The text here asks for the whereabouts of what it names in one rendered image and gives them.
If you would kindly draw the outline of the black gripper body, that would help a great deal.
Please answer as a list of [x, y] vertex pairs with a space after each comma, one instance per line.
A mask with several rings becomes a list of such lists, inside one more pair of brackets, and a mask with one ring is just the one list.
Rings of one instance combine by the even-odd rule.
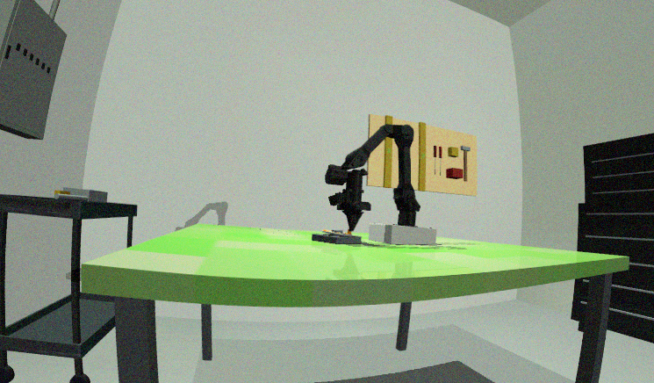
[[[337, 210], [361, 212], [362, 210], [371, 211], [370, 202], [362, 202], [362, 193], [364, 190], [360, 186], [346, 186], [350, 196], [350, 203], [340, 203]], [[346, 192], [345, 189], [345, 192]]]

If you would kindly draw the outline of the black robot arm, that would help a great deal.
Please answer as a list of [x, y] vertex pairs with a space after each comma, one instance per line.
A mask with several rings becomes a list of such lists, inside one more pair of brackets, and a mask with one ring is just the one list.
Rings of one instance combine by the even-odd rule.
[[[325, 175], [326, 184], [363, 187], [363, 176], [369, 175], [365, 169], [352, 170], [364, 166], [371, 152], [386, 137], [395, 140], [399, 148], [399, 184], [394, 188], [394, 203], [399, 211], [398, 226], [415, 227], [416, 212], [420, 211], [414, 188], [411, 185], [411, 145], [414, 134], [413, 128], [405, 125], [382, 125], [359, 149], [352, 151], [346, 156], [342, 166], [329, 164]], [[348, 189], [342, 190], [333, 196], [329, 196], [330, 206], [337, 206], [340, 203], [350, 203]], [[416, 211], [416, 212], [415, 212]]]

